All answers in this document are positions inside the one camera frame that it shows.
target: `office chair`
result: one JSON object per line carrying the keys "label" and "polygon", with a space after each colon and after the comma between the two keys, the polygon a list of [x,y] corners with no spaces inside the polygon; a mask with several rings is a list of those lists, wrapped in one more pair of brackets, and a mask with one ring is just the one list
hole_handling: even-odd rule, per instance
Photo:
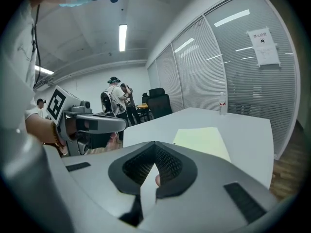
{"label": "office chair", "polygon": [[[147,95],[147,92],[142,94],[142,99],[141,99],[142,103],[146,103],[148,98],[149,98],[149,96]],[[148,113],[149,112],[149,108],[147,108],[147,109],[137,109],[136,111],[139,114],[139,117],[147,116],[148,121],[150,121],[150,117],[149,117],[149,113]]]}
{"label": "office chair", "polygon": [[155,119],[173,113],[170,104],[170,97],[165,94],[165,90],[163,88],[149,90],[149,95],[147,105]]}

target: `wall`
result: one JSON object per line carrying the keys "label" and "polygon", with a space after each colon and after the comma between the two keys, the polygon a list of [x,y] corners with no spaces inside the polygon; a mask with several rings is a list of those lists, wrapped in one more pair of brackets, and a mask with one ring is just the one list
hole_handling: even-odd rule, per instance
{"label": "wall", "polygon": [[[133,99],[135,104],[141,104],[142,94],[149,92],[150,84],[148,73],[145,67],[120,67],[109,68],[97,72],[92,72],[74,79],[65,80],[57,85],[77,96],[81,100],[91,103],[94,113],[102,112],[100,94],[108,88],[107,81],[116,76],[122,83],[128,84],[133,89]],[[48,89],[37,92],[35,100],[41,98],[49,102],[55,85]]]}
{"label": "wall", "polygon": [[291,34],[299,62],[300,71],[300,104],[297,120],[303,128],[307,126],[311,102],[311,45],[308,35],[292,7],[286,0],[270,0],[281,15]]}
{"label": "wall", "polygon": [[174,19],[174,21],[167,28],[165,33],[160,37],[153,49],[149,52],[146,66],[149,67],[151,63],[159,56],[165,47],[195,18],[198,18],[206,10],[222,0],[192,0],[188,6]]}

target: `cord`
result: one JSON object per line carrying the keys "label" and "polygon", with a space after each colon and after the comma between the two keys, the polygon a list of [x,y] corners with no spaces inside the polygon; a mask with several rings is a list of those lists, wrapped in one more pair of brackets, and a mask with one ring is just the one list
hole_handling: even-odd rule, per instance
{"label": "cord", "polygon": [[37,23],[38,23],[38,18],[39,18],[39,10],[40,10],[40,4],[38,5],[37,13],[35,17],[35,47],[37,48],[37,55],[38,55],[38,61],[39,61],[39,74],[38,74],[37,80],[35,81],[34,87],[38,83],[38,80],[41,75],[41,58],[40,58],[40,52],[39,52],[38,40],[37,40]]}

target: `plastic bottle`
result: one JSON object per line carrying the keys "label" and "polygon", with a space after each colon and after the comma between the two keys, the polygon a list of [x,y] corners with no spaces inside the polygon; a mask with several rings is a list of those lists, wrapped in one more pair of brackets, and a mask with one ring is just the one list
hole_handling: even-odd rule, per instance
{"label": "plastic bottle", "polygon": [[219,114],[221,116],[224,116],[227,113],[226,107],[227,107],[227,104],[225,102],[225,95],[223,92],[221,92],[219,96]]}

